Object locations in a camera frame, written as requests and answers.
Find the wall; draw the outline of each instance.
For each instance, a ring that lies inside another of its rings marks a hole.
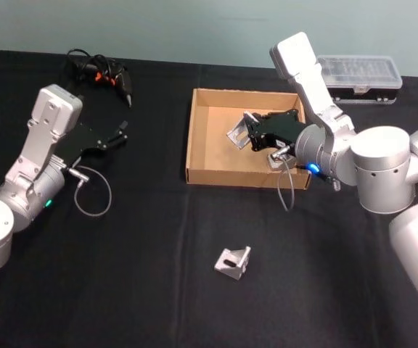
[[[0,49],[272,67],[307,32],[317,54],[387,54],[418,76],[418,1],[0,0]]]

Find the plastic storage case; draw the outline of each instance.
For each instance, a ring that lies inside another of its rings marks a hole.
[[[322,76],[337,104],[392,104],[403,85],[385,56],[318,56]]]

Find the table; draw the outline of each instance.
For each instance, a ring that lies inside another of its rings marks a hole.
[[[62,61],[0,51],[0,184]],[[274,70],[126,64],[132,110],[112,91],[83,91],[82,121],[129,122],[124,148],[87,161],[109,179],[112,208],[82,215],[68,180],[14,237],[0,271],[0,347],[418,348],[418,294],[390,247],[390,217],[360,208],[354,188],[314,181],[286,214],[274,190],[185,184],[192,89],[291,91]],[[418,78],[403,79],[392,106],[343,109],[358,131],[414,132]],[[91,209],[105,204],[99,182],[80,196]],[[246,245],[241,281],[213,270],[223,248]]]

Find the grey cable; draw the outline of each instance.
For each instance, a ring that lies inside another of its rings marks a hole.
[[[282,172],[279,175],[279,178],[276,181],[276,190],[277,190],[277,192],[279,194],[280,202],[282,203],[285,212],[289,212],[295,206],[295,187],[293,185],[293,178],[291,176],[291,171],[290,171],[290,168],[288,167],[287,160],[284,157],[280,157],[280,159],[283,161],[284,166],[286,167],[286,169],[283,169],[282,170]],[[290,178],[290,187],[291,187],[291,202],[290,202],[290,207],[287,207],[287,205],[285,204],[284,199],[283,199],[283,196],[282,196],[282,192],[280,191],[280,179],[285,174],[285,172],[288,173],[288,177]]]
[[[104,209],[102,212],[98,212],[98,213],[92,213],[92,212],[87,212],[84,209],[82,209],[82,207],[80,207],[78,200],[77,200],[77,195],[78,192],[80,191],[80,188],[82,187],[82,185],[77,186],[77,189],[75,190],[75,193],[73,195],[73,201],[75,202],[75,205],[77,206],[78,210],[80,210],[83,214],[89,216],[89,217],[93,217],[93,218],[98,218],[100,216],[103,216],[104,214],[106,214],[109,209],[110,209],[110,205],[112,204],[112,189],[110,188],[109,182],[107,181],[107,179],[103,176],[103,174],[101,174],[100,172],[98,172],[97,170],[90,168],[90,167],[86,167],[84,165],[77,165],[76,168],[81,168],[81,169],[85,169],[85,170],[89,170],[93,173],[96,173],[97,175],[99,175],[99,177],[101,177],[102,180],[104,180],[104,182],[106,183],[107,186],[107,190],[109,191],[109,202],[107,203],[107,207],[106,209]]]

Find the cardboard box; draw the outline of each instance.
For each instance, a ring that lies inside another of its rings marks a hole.
[[[187,149],[187,183],[221,186],[275,188],[280,172],[272,171],[267,156],[275,149],[254,152],[251,144],[239,150],[226,136],[245,110],[268,112],[299,111],[305,122],[303,105],[297,94],[254,91],[193,90]],[[307,170],[292,169],[295,189],[307,189]],[[288,189],[287,175],[281,187]]]

